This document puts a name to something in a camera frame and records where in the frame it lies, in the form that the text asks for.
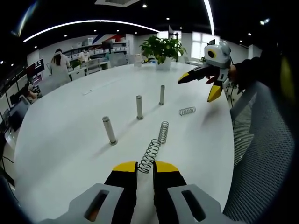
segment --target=gray gripper housing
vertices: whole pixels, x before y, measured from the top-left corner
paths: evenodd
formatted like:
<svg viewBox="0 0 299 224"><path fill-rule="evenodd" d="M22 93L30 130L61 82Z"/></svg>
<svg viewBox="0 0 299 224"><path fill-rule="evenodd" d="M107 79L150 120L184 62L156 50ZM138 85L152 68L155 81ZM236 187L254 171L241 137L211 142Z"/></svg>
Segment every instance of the gray gripper housing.
<svg viewBox="0 0 299 224"><path fill-rule="evenodd" d="M180 224L244 224L222 214L220 204L195 184L168 188Z"/></svg>
<svg viewBox="0 0 299 224"><path fill-rule="evenodd" d="M39 224L110 224L124 188L97 183L70 202L69 210L57 219L45 219ZM94 200L106 197L94 222L85 218Z"/></svg>

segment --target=metal spring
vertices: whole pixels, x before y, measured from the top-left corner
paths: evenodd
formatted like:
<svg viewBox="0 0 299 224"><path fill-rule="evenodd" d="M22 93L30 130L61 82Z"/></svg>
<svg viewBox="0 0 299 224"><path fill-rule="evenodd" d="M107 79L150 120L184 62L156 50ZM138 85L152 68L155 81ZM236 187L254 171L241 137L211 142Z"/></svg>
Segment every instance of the metal spring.
<svg viewBox="0 0 299 224"><path fill-rule="evenodd" d="M168 133L168 126L169 123L167 121L163 121L161 123L161 127L160 127L160 133L159 133L159 137L158 140L164 144L166 142L167 139L167 133Z"/></svg>
<svg viewBox="0 0 299 224"><path fill-rule="evenodd" d="M157 156L160 147L161 141L158 139L152 139L148 149L146 150L146 153L138 164L138 170L140 172L145 174L148 174L150 172L150 169L155 161L155 157Z"/></svg>
<svg viewBox="0 0 299 224"><path fill-rule="evenodd" d="M184 108L184 109L180 109L178 111L179 115L183 116L183 115L186 115L186 114L189 114L189 113L194 113L196 111L196 108L195 106L193 107L187 107L187 108Z"/></svg>

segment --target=black ceiling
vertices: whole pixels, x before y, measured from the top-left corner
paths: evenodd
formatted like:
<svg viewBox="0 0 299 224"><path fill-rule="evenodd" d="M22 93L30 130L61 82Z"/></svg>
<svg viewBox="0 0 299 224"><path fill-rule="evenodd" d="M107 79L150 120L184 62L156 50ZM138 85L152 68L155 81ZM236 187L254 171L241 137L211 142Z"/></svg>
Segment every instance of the black ceiling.
<svg viewBox="0 0 299 224"><path fill-rule="evenodd" d="M236 43L243 40L244 45L262 45L264 27L259 22L272 16L273 10L269 7L270 0L209 1L216 35ZM94 29L97 30L97 34L113 34L117 29L124 34L153 33L150 30L129 25L84 23L57 28L23 43L24 39L39 31L67 22L107 19L136 23L161 31L167 30L168 25L171 25L174 30L183 27L183 32L211 33L203 0L147 0L146 9L142 8L142 1L122 8L95 5L95 0L39 0L21 36L13 35L12 31L16 32L16 27L23 15L34 3L30 0L6 1L6 6L2 7L2 10L6 12L1 12L1 20L5 22L5 26L2 28L0 37L2 46L4 46L0 60L6 60L8 68L11 62L18 63L26 58L26 55L34 50L34 46L42 48L65 40L65 34L68 35L67 38L91 35L95 34Z"/></svg>

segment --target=gloved hand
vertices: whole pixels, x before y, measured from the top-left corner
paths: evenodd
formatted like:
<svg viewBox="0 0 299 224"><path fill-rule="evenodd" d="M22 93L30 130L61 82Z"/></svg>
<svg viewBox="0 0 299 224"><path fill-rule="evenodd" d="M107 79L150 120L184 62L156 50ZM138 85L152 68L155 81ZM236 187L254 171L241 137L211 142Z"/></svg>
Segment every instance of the gloved hand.
<svg viewBox="0 0 299 224"><path fill-rule="evenodd" d="M215 69L212 69L214 67L210 67L206 69L206 78L208 79L206 84L211 84L214 81L216 81L218 79L219 76L219 69L218 71L216 71ZM230 81L236 81L237 78L237 70L236 67L234 65L230 65L230 70L228 73L228 78Z"/></svg>

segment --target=metal pin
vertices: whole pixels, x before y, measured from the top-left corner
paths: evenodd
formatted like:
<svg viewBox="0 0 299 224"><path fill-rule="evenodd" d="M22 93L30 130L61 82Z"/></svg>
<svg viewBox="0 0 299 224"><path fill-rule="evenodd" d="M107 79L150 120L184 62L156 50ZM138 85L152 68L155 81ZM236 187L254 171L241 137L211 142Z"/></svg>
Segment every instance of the metal pin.
<svg viewBox="0 0 299 224"><path fill-rule="evenodd" d="M161 85L159 105L164 105L164 92L165 92L165 86Z"/></svg>
<svg viewBox="0 0 299 224"><path fill-rule="evenodd" d="M113 133L113 129L112 129L109 117L103 117L103 123L104 123L104 127L106 129L110 144L113 146L116 145L117 139Z"/></svg>
<svg viewBox="0 0 299 224"><path fill-rule="evenodd" d="M136 96L136 103L137 103L137 119L142 120L142 98L141 96Z"/></svg>

